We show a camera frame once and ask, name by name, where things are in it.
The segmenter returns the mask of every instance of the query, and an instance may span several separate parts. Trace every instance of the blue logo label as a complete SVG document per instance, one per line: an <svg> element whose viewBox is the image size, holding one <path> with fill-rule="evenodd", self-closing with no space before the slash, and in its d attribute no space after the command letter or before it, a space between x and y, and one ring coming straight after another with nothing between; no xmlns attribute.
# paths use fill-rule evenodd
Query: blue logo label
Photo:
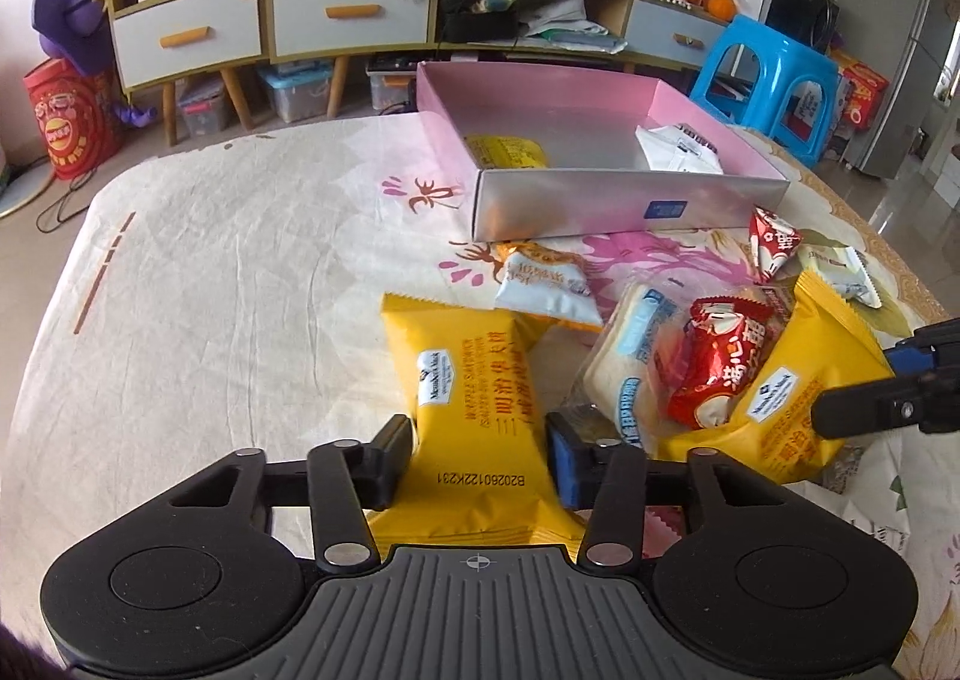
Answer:
<svg viewBox="0 0 960 680"><path fill-rule="evenodd" d="M640 443L640 432L637 431L637 418L634 417L634 401L637 400L637 391L640 389L640 380L635 376L625 379L620 388L620 405L617 407L617 420L620 425L620 435L624 441L635 448L643 448Z"/></svg>
<svg viewBox="0 0 960 680"><path fill-rule="evenodd" d="M651 200L645 220L678 220L686 211L687 200Z"/></svg>
<svg viewBox="0 0 960 680"><path fill-rule="evenodd" d="M648 290L642 301L635 306L634 315L627 320L617 342L617 352L641 363L649 363L656 332L676 313L676 303L669 301L663 293Z"/></svg>

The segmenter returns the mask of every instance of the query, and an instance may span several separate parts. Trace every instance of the blue plastic stool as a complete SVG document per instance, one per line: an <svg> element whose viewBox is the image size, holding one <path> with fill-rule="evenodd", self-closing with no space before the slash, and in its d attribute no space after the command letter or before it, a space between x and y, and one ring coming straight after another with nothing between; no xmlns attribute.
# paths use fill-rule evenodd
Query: blue plastic stool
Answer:
<svg viewBox="0 0 960 680"><path fill-rule="evenodd" d="M753 52L760 62L757 82L746 101L710 91L724 55L740 45ZM827 143L839 79L839 68L832 59L760 22L737 16L710 50L690 100L723 122L759 130L812 168ZM806 140L784 125L790 98L797 85L804 82L819 84L823 93Z"/></svg>

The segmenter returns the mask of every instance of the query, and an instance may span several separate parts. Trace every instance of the orange drawer handle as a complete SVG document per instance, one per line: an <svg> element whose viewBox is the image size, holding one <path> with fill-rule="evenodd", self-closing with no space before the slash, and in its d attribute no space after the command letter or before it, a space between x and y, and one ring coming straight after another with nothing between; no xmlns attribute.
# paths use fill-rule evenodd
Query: orange drawer handle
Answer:
<svg viewBox="0 0 960 680"><path fill-rule="evenodd" d="M326 10L328 19L368 19L378 15L382 5L330 5Z"/></svg>
<svg viewBox="0 0 960 680"><path fill-rule="evenodd" d="M681 46L687 46L690 49L705 49L704 42L699 38L691 38L689 35L680 35L678 32L673 34L673 39Z"/></svg>
<svg viewBox="0 0 960 680"><path fill-rule="evenodd" d="M175 49L177 46L186 46L188 43L197 43L205 41L210 36L210 28L186 29L183 32L175 32L173 35L165 35L160 39L161 49Z"/></svg>

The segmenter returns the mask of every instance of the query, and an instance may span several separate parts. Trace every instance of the cabinet drawer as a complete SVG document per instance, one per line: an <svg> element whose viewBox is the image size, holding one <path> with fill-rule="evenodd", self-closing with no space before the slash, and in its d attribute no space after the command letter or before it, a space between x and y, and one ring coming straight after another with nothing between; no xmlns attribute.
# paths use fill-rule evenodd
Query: cabinet drawer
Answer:
<svg viewBox="0 0 960 680"><path fill-rule="evenodd" d="M274 58L426 43L430 0L274 0Z"/></svg>
<svg viewBox="0 0 960 680"><path fill-rule="evenodd" d="M635 0L627 24L627 43L632 52L702 68L724 29L684 10Z"/></svg>
<svg viewBox="0 0 960 680"><path fill-rule="evenodd" d="M257 0L174 0L113 23L126 87L261 53Z"/></svg>

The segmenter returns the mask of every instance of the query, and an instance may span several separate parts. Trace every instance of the bed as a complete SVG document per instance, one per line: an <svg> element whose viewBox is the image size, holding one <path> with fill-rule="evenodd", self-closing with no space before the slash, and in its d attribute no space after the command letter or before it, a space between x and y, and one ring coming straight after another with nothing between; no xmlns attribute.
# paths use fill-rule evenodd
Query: bed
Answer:
<svg viewBox="0 0 960 680"><path fill-rule="evenodd" d="M944 317L819 179L750 140L792 181L786 219L867 253L887 301L870 320L883 346ZM4 623L52 652L37 592L66 547L230 450L303 458L334 439L371 438L402 411L382 293L493 304L502 264L470 243L462 200L461 180L445 178L416 114L251 135L152 160L104 188L14 413L0 491ZM683 231L552 245L592 263L608 312L635 269L746 283L746 239L745 230ZM563 398L584 354L581 339L559 329L535 349L542 407ZM851 493L870 496L859 506L871 520L908 536L922 594L898 668L908 678L957 676L960 440L892 434L853 455L845 474ZM298 511L278 516L275 534L311 552Z"/></svg>

